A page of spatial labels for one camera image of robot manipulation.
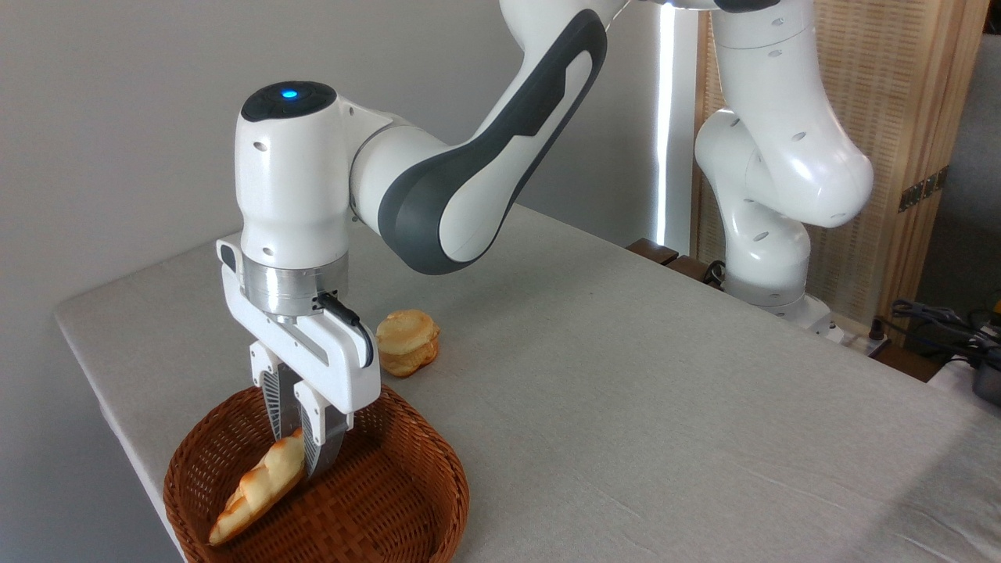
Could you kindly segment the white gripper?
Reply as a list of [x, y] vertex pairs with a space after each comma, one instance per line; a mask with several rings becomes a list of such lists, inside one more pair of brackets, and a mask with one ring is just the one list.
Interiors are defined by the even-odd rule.
[[250, 373], [264, 395], [273, 438], [289, 437], [301, 426], [307, 478], [316, 479], [339, 456], [353, 428], [350, 413], [379, 398], [379, 357], [369, 346], [371, 332], [330, 310], [286, 324], [257, 309], [241, 289], [239, 267], [247, 260], [237, 238], [216, 242], [225, 300], [237, 323], [258, 339], [249, 347]]

